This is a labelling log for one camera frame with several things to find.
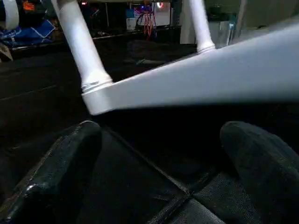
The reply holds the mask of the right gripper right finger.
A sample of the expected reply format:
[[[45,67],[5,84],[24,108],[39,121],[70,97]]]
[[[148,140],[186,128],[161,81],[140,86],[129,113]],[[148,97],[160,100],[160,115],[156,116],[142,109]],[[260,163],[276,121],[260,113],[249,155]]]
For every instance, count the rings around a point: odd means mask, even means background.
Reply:
[[[230,121],[222,147],[265,224],[299,222],[299,156],[281,138],[255,125]]]

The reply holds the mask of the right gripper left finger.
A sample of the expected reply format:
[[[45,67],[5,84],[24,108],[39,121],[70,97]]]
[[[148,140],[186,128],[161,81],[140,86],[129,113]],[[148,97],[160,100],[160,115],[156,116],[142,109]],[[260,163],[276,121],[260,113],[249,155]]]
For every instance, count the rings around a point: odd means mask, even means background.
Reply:
[[[89,120],[58,138],[1,205],[0,222],[75,223],[101,143],[101,127]]]

